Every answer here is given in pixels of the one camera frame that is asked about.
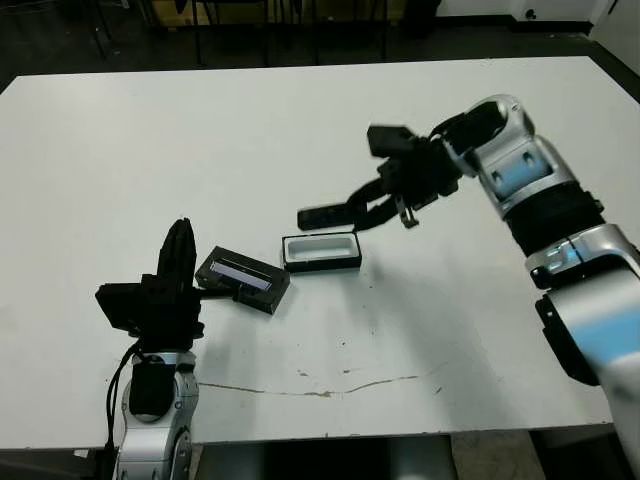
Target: dark floor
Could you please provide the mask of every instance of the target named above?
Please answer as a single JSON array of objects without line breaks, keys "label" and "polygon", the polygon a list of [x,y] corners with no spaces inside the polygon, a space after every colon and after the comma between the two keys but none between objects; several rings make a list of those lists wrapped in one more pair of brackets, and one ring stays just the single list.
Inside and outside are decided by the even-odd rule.
[{"label": "dark floor", "polygon": [[[78,0],[32,0],[13,8],[0,0],[0,91],[16,75],[264,66],[263,31],[218,27],[201,32],[205,66],[196,62],[193,30],[168,32],[146,28],[135,8],[124,10],[103,0],[109,41],[97,33],[103,59],[89,24],[93,11]],[[313,65],[314,36],[299,25],[269,29],[269,65]],[[382,61],[382,27],[330,24],[319,29],[321,64]],[[640,80],[598,44],[580,33],[515,33],[507,26],[437,27],[424,38],[409,38],[398,27],[387,29],[386,61],[449,60],[489,57],[587,55],[640,101]]]}]

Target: floor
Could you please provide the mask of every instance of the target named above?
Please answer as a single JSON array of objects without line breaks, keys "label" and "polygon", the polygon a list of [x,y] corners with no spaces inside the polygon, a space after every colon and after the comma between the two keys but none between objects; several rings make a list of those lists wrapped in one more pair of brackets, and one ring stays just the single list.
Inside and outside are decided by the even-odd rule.
[{"label": "floor", "polygon": [[[0,0],[0,92],[17,75],[264,66],[261,50],[264,32],[260,29],[219,27],[215,31],[202,31],[205,65],[200,66],[196,62],[193,30],[152,31],[145,27],[136,8],[125,10],[115,1],[102,0],[112,36],[112,41],[109,41],[102,30],[94,36],[86,21],[87,12],[83,12],[77,0],[33,0],[26,3],[23,0],[21,8],[14,8],[15,1]],[[94,18],[91,12],[88,13],[90,18]],[[271,28],[267,36],[269,66],[314,64],[314,37],[309,28]],[[97,48],[96,38],[105,58]],[[319,62],[380,62],[381,41],[380,25],[325,24],[317,35]],[[586,55],[640,101],[640,78],[581,33],[514,32],[498,24],[448,25],[437,26],[424,38],[410,38],[400,28],[391,26],[387,29],[386,47],[386,61],[389,62]],[[513,466],[517,454],[505,449],[503,437],[491,437],[489,443],[482,438],[490,437],[460,439],[459,452],[464,448],[477,450],[482,444],[482,448],[493,449],[490,455],[494,455],[496,450],[511,455],[509,465]],[[539,434],[533,434],[532,438],[548,479],[627,478],[624,468],[598,470],[603,468],[602,465],[619,466],[624,462],[620,460],[620,447],[614,434],[556,448],[547,448]],[[468,471],[490,469],[483,460],[487,455],[480,463],[477,463],[478,458],[468,457]],[[524,455],[528,461],[531,460],[530,449]],[[500,461],[499,464],[504,466],[505,462]],[[492,476],[498,478],[495,472],[486,478]],[[533,477],[523,473],[508,478]]]}]

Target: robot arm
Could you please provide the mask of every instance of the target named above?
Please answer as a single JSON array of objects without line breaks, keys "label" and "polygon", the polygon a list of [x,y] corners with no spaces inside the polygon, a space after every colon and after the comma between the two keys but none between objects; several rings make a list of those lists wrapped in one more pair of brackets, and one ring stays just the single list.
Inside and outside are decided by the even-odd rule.
[{"label": "robot arm", "polygon": [[367,230],[397,213],[411,228],[414,210],[455,192],[462,176],[478,177],[545,290],[536,303],[545,337],[569,376],[602,386],[640,478],[640,254],[605,222],[600,202],[508,95],[481,101],[428,137],[372,126],[368,138],[372,155],[387,159],[380,178],[345,204],[301,210],[298,226]]}]

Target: white wall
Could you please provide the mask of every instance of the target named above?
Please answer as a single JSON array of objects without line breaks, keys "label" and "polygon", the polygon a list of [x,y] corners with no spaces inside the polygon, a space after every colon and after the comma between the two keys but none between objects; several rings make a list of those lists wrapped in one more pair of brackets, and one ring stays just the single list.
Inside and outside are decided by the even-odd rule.
[{"label": "white wall", "polygon": [[640,0],[619,0],[592,30],[591,39],[640,75]]},{"label": "white wall", "polygon": [[438,16],[509,15],[513,0],[443,0]]},{"label": "white wall", "polygon": [[612,0],[443,0],[439,16],[513,15],[524,20],[525,12],[533,8],[537,20],[593,21]]},{"label": "white wall", "polygon": [[512,15],[525,19],[525,12],[533,9],[538,21],[588,21],[598,0],[516,0]]}]

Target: chair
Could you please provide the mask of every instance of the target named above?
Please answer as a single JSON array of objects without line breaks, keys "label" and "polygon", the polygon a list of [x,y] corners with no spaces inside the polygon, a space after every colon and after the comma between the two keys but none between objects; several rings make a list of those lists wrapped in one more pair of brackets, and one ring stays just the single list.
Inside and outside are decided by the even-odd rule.
[{"label": "chair", "polygon": [[264,55],[264,65],[265,67],[269,66],[269,0],[191,0],[191,11],[193,14],[193,27],[195,30],[195,39],[196,39],[196,58],[198,61],[198,65],[204,65],[202,62],[202,54],[200,51],[200,32],[198,29],[198,3],[202,3],[204,5],[205,13],[207,14],[207,19],[209,20],[209,25],[213,27],[213,19],[211,17],[211,11],[209,10],[209,4],[213,4],[213,9],[216,14],[216,24],[220,25],[220,10],[218,9],[218,4],[227,4],[227,5],[237,5],[237,4],[249,4],[249,3],[262,3],[264,6],[264,23],[263,23],[263,55]]}]

